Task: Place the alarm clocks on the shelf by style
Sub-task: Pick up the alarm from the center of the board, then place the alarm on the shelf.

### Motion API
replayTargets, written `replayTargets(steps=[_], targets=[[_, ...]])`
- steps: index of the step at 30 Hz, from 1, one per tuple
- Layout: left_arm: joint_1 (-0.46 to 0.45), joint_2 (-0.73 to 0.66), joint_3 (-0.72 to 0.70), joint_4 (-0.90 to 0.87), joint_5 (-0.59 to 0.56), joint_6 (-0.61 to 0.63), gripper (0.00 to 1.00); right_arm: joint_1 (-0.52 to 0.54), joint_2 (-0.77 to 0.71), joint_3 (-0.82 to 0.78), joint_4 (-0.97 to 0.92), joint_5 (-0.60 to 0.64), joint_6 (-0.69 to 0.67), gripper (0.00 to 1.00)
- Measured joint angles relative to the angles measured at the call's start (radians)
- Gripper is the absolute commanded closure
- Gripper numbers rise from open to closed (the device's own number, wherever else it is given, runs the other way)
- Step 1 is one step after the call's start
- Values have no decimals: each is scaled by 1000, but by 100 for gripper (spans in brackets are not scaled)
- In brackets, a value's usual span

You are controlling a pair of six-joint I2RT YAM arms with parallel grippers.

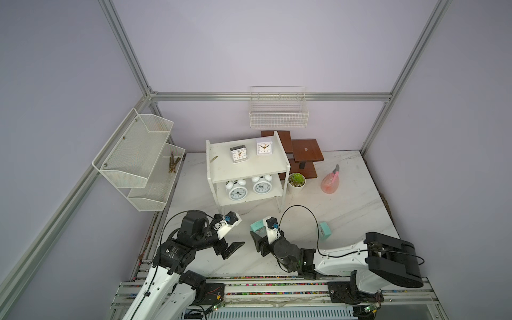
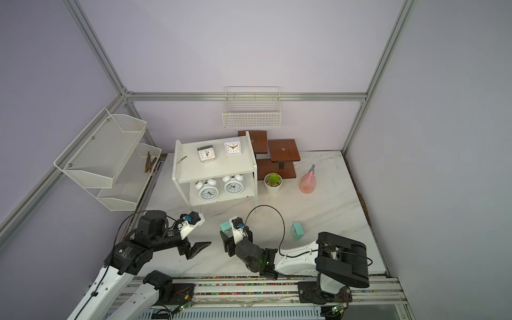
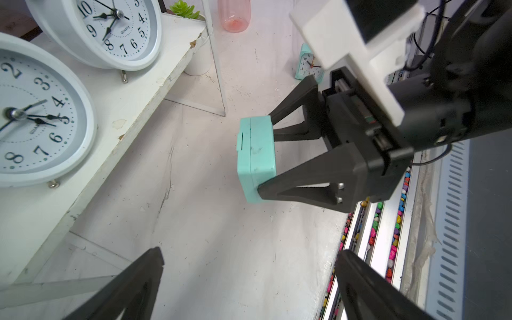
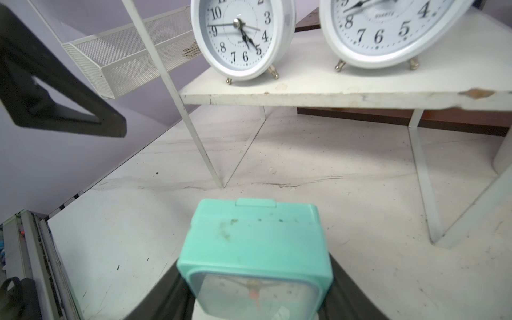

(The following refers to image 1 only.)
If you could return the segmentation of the mint green square alarm clock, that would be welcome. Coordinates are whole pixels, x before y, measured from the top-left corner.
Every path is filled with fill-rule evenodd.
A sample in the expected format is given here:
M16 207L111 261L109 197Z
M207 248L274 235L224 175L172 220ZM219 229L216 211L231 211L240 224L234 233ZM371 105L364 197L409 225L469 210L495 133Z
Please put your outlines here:
M252 223L251 231L257 234L259 237L265 237L267 235L266 226L262 220Z

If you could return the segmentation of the white twin-bell alarm clock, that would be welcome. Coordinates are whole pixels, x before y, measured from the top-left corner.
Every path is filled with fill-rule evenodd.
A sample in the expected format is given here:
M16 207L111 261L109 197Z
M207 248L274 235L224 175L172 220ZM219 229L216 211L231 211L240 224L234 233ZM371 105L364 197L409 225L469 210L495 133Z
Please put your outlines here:
M248 190L246 188L247 182L245 179L239 179L236 181L228 181L225 184L225 189L227 190L227 195L232 201L241 201L245 199L248 195Z

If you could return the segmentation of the transparent square alarm clock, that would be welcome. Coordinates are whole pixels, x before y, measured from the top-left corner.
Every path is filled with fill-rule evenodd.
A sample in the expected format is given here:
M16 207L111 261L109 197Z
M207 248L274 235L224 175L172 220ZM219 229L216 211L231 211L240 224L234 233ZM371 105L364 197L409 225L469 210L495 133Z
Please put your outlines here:
M240 163L248 159L247 148L245 145L238 145L230 148L231 158L234 163Z

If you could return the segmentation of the lilac square alarm clock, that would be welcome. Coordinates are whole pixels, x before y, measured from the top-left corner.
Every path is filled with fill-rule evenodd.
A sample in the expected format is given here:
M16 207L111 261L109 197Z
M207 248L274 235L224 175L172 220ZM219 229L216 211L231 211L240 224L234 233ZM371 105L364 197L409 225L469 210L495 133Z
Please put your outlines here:
M271 155L273 153L273 141L258 141L256 143L256 151L257 155Z

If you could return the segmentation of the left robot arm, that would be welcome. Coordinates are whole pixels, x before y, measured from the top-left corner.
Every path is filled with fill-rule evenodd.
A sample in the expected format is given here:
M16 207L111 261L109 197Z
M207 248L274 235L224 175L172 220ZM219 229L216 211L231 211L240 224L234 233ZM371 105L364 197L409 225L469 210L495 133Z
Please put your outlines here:
M207 295L206 278L188 269L197 252L212 248L227 260L245 244L229 244L225 239L241 223L235 212L211 217L188 210L174 216L179 215L184 215L180 228L166 241L159 241L146 280L124 319L180 319L187 308L198 306Z

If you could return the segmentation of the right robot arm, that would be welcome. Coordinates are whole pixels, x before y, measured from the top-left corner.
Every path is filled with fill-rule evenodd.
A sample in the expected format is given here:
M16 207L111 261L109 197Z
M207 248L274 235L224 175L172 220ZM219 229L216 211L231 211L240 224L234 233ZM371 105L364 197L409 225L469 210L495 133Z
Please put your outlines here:
M368 232L356 244L337 249L305 249L286 240L282 231L269 235L250 233L262 256L271 254L279 266L307 280L318 277L349 277L349 281L330 282L334 303L357 305L379 303L381 289L388 285L419 289L423 287L421 260L415 246L382 233Z

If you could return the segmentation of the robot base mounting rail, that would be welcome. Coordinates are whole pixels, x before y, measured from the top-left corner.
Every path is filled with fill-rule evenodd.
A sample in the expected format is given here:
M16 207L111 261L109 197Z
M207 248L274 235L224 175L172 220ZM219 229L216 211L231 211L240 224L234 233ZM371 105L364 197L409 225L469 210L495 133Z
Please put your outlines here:
M189 267L206 278L208 299L201 306L208 308L218 303L219 310L208 315L209 319L243 316L256 317L309 317L350 318L368 304L350 305L338 298L340 283L348 283L350 273L323 276L306 280L298 275L281 272L264 275L209 274L198 269L196 263ZM421 288L404 288L389 284L381 289L383 295L380 319L446 319L428 279Z

